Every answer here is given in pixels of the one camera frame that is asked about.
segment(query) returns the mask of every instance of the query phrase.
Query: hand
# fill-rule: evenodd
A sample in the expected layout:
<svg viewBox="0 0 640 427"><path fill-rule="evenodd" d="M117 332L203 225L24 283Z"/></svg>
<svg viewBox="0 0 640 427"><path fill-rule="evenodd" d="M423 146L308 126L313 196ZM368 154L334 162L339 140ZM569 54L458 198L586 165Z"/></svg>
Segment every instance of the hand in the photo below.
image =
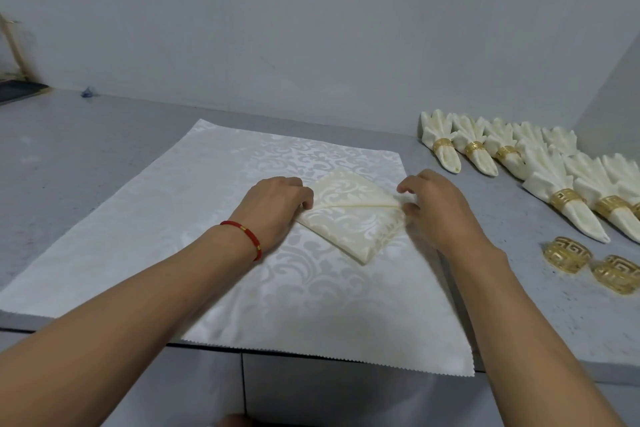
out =
<svg viewBox="0 0 640 427"><path fill-rule="evenodd" d="M444 176L425 169L404 179L397 191L408 191L418 197L418 204L403 205L404 213L447 258L452 253L475 250L477 246L493 246L460 189Z"/></svg>
<svg viewBox="0 0 640 427"><path fill-rule="evenodd" d="M299 177L272 177L253 186L229 220L251 230L267 252L287 236L300 205L311 209L313 204L313 190Z"/></svg>

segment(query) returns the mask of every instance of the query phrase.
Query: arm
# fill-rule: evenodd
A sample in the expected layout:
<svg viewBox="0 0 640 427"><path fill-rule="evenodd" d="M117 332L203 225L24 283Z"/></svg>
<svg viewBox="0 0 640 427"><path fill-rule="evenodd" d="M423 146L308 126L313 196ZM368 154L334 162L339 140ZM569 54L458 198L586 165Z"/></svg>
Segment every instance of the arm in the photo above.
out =
<svg viewBox="0 0 640 427"><path fill-rule="evenodd" d="M451 264L500 415L507 426L623 426L536 308L507 256L484 235L466 199L433 171L409 176L404 211Z"/></svg>
<svg viewBox="0 0 640 427"><path fill-rule="evenodd" d="M299 178L260 181L230 220L267 251L313 191ZM100 425L189 316L253 266L235 227L212 227L172 257L82 304L0 355L0 425Z"/></svg>

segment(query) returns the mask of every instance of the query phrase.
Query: forearm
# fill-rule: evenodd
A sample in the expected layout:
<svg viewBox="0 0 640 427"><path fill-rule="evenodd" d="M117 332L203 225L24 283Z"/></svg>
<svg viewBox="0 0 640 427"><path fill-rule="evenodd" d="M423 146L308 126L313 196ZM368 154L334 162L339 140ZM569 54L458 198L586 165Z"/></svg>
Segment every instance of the forearm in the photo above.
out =
<svg viewBox="0 0 640 427"><path fill-rule="evenodd" d="M254 257L240 230L214 227L18 343L0 356L0 424L100 424L185 320Z"/></svg>
<svg viewBox="0 0 640 427"><path fill-rule="evenodd" d="M507 425L623 425L525 293L504 252L450 257Z"/></svg>

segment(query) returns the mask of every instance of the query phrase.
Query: gray countertop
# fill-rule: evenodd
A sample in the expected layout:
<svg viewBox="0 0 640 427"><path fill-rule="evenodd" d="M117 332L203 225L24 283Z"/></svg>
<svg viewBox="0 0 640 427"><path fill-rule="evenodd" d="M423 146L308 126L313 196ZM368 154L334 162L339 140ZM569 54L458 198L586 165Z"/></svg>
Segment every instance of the gray countertop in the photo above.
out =
<svg viewBox="0 0 640 427"><path fill-rule="evenodd" d="M432 153L406 135L110 96L82 99L69 91L9 103L0 107L0 289L199 118L395 151L410 174L426 167L440 170ZM592 376L640 386L640 293L617 296L588 270L565 275L541 254L542 244L560 235L587 245L596 258L615 253L640 263L640 246L607 224L610 245L583 236L502 168L497 178L488 178L463 159L462 172L447 176L465 193L487 235L508 253L527 293ZM48 321L0 312L5 329L32 331Z"/></svg>

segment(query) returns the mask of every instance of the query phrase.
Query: gold napkin ring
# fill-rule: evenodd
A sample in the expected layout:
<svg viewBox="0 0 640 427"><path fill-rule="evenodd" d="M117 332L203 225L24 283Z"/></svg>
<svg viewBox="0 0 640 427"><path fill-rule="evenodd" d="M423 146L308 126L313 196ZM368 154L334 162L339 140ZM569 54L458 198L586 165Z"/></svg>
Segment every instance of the gold napkin ring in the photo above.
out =
<svg viewBox="0 0 640 427"><path fill-rule="evenodd" d="M609 255L592 272L603 286L624 296L640 287L640 267L618 255Z"/></svg>
<svg viewBox="0 0 640 427"><path fill-rule="evenodd" d="M547 261L563 272L579 272L593 258L589 249L571 238L557 237L543 253Z"/></svg>
<svg viewBox="0 0 640 427"><path fill-rule="evenodd" d="M433 143L433 149L431 150L433 150L433 153L436 153L440 147L453 147L453 142L449 139L438 139Z"/></svg>
<svg viewBox="0 0 640 427"><path fill-rule="evenodd" d="M593 207L594 211L604 218L609 218L611 213L618 208L631 208L631 204L627 203L620 196L603 197Z"/></svg>
<svg viewBox="0 0 640 427"><path fill-rule="evenodd" d="M580 199L580 201L584 201L580 194L575 192L573 189L561 189L558 192L554 193L553 196L551 196L551 199L549 199L549 204L551 204L555 209L562 213L562 210L567 203L570 203L571 201L577 201L578 199Z"/></svg>
<svg viewBox="0 0 640 427"><path fill-rule="evenodd" d="M465 155L468 158L471 158L471 154L480 149L484 149L482 142L471 142L469 145L467 145L467 147L465 147Z"/></svg>
<svg viewBox="0 0 640 427"><path fill-rule="evenodd" d="M518 151L515 147L506 145L504 147L500 147L498 152L495 153L495 158L502 161L509 154L518 154L520 155L520 151Z"/></svg>

